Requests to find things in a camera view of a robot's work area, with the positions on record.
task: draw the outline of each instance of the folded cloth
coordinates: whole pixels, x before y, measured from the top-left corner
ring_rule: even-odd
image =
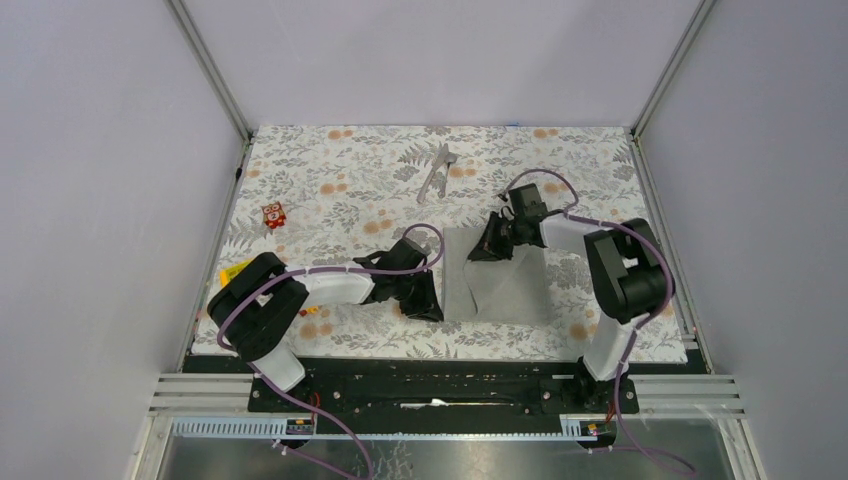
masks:
[[[482,228],[446,228],[444,313],[447,321],[546,325],[552,316],[542,249],[515,247],[512,260],[469,262]]]

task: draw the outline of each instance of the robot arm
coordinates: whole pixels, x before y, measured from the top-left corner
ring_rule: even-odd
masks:
[[[409,318],[442,321],[432,271],[408,275],[361,273],[363,269],[413,270],[426,259],[424,250],[404,237],[388,252],[375,252],[344,265],[315,267],[331,271],[293,276],[276,283],[238,314],[237,320],[227,328],[226,337],[242,360],[252,362],[263,375],[287,391],[300,382],[306,372],[282,338],[298,312],[305,308],[364,305],[394,298],[399,301],[401,312]],[[269,280],[301,269],[287,266],[273,253],[259,255],[212,298],[207,307],[209,316],[218,328],[222,328],[236,308]]]
[[[471,261],[512,258],[516,245],[536,245],[576,253],[589,263],[592,286],[602,314],[591,345],[581,360],[590,382],[609,382],[638,320],[659,306],[666,280],[659,262],[640,242],[618,230],[589,225],[548,211],[536,185],[508,192],[513,218],[492,212]],[[648,223],[623,224],[659,248]]]

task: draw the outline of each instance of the floral tablecloth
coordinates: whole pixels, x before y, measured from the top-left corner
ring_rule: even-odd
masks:
[[[441,143],[459,160],[438,198],[445,169],[427,202],[416,194]],[[383,250],[413,223],[439,228],[483,226],[502,203],[495,194],[522,171],[555,169],[580,192],[575,213],[625,220],[646,209],[624,130],[525,127],[264,126],[245,166],[244,181],[218,259],[223,269],[271,251],[300,265],[338,264]],[[553,177],[529,175],[549,208],[570,194]],[[262,207],[281,202],[285,226],[271,230]],[[437,248],[433,234],[412,238]],[[297,355],[375,358],[576,360],[589,344],[600,309],[588,266],[576,255],[545,251],[554,321],[544,327],[407,320],[396,302],[328,305],[298,316],[284,341]],[[441,295],[441,266],[434,268]],[[220,290],[209,281],[207,300]],[[194,354],[225,354],[217,327],[202,312]],[[685,362],[677,320],[669,307],[640,334],[633,360]]]

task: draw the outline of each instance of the white wall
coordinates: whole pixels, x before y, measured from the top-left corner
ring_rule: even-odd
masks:
[[[719,2],[644,143],[773,479],[848,456],[848,3]]]
[[[259,124],[632,125],[698,0],[191,0]]]
[[[0,2],[0,65],[0,478],[120,478],[239,140],[163,1]]]

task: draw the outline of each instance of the metal floor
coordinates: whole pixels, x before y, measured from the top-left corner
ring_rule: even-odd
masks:
[[[699,478],[733,478],[721,435],[708,420],[630,421],[645,446],[670,450],[690,462]],[[641,454],[588,455],[574,442],[397,441],[366,442],[377,479],[507,480],[677,479]],[[312,441],[305,452],[358,475],[367,470],[350,441]],[[268,440],[172,437],[159,480],[336,479],[337,475],[296,457],[283,457]]]

